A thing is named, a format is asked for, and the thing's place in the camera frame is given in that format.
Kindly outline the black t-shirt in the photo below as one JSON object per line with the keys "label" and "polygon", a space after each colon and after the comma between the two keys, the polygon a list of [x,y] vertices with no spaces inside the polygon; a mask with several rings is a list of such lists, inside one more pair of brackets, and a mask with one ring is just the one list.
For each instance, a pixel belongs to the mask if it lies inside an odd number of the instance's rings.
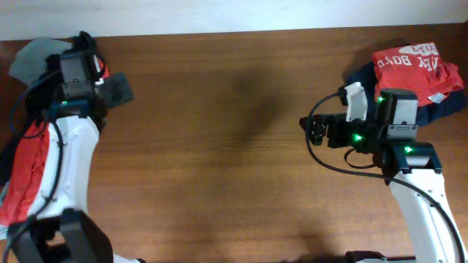
{"label": "black t-shirt", "polygon": [[51,103],[53,87],[59,84],[59,77],[52,77],[51,74],[60,70],[60,55],[97,49],[96,40],[85,31],[72,39],[72,43],[35,39],[17,53],[10,67],[10,76],[29,87],[26,90],[27,119],[23,130],[15,134],[1,152],[1,186],[5,186],[12,176],[14,156],[21,135],[32,123],[42,121],[41,110]]}

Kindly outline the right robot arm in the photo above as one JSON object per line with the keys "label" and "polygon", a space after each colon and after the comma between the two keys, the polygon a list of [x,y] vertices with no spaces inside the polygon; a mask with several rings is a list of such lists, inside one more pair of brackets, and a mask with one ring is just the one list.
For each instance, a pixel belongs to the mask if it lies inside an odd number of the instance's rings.
{"label": "right robot arm", "polygon": [[349,147],[370,154],[371,167],[341,169],[311,156],[321,166],[342,174],[379,178],[398,202],[414,249],[403,262],[466,262],[467,249],[451,213],[445,191],[442,163],[434,146],[417,140],[418,98],[400,88],[386,88],[377,97],[374,117],[366,115],[367,100],[362,89],[342,87],[336,97],[347,111],[318,114],[313,107],[300,120],[306,147],[328,141],[329,148]]}

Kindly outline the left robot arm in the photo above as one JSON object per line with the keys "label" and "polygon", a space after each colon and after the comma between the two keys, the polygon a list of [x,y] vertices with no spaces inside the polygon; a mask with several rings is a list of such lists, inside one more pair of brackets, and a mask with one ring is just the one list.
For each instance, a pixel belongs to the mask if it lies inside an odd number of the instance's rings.
{"label": "left robot arm", "polygon": [[2,261],[123,262],[88,215],[88,181],[109,108],[128,88],[107,75],[93,50],[53,57],[46,73],[20,100],[31,122],[16,132],[1,223],[7,229]]}

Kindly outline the folded navy t-shirt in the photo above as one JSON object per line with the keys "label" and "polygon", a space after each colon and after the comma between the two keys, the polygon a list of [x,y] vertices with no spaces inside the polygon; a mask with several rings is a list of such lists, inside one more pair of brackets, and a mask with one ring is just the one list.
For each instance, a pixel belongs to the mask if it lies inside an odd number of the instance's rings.
{"label": "folded navy t-shirt", "polygon": [[[368,62],[360,69],[349,74],[345,79],[345,85],[359,82],[366,93],[368,102],[367,120],[374,120],[377,103],[374,101],[375,85],[377,77],[374,72],[374,64]],[[418,108],[416,115],[416,124],[418,126],[427,126],[433,121],[462,111],[467,107],[467,97],[463,91],[452,92],[445,100],[440,103],[428,104]]]}

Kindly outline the folded red printed t-shirt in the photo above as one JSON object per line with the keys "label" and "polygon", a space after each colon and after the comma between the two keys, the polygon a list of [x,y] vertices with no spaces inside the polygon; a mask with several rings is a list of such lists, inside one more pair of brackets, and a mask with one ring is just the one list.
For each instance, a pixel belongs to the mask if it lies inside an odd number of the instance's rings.
{"label": "folded red printed t-shirt", "polygon": [[404,89],[413,92],[420,107],[446,100],[464,90],[458,66],[441,59],[433,42],[393,47],[372,55],[377,83],[374,98],[382,90]]}

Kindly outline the grey t-shirt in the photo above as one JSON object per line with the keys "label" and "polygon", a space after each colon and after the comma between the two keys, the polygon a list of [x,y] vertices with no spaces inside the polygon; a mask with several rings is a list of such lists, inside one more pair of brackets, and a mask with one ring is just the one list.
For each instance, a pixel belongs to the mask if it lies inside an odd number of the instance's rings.
{"label": "grey t-shirt", "polygon": [[[61,40],[34,39],[17,52],[9,76],[31,87],[46,72],[47,57],[61,54],[71,47],[70,42]],[[48,125],[40,118],[40,113],[31,114],[23,128],[28,136],[44,132],[30,140],[14,137],[1,150],[2,240],[7,238],[11,224],[24,221],[30,216],[50,147]]]}

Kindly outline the crumpled red t-shirt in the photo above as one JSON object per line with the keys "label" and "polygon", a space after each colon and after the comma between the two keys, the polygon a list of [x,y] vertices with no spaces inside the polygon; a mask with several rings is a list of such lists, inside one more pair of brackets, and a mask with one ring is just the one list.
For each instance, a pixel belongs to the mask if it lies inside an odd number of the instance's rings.
{"label": "crumpled red t-shirt", "polygon": [[88,180],[99,131],[90,117],[76,115],[31,124],[12,161],[1,225],[11,226],[39,213],[59,216],[68,208],[88,212]]}

